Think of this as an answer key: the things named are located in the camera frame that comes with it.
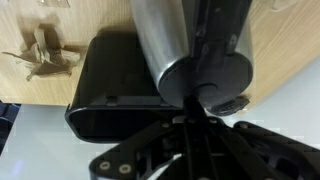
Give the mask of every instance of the white table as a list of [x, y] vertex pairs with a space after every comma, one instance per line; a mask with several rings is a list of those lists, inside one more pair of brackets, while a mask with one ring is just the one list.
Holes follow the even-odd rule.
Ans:
[[0, 180], [88, 180], [89, 163], [114, 145], [79, 140], [66, 107], [22, 106], [0, 157]]

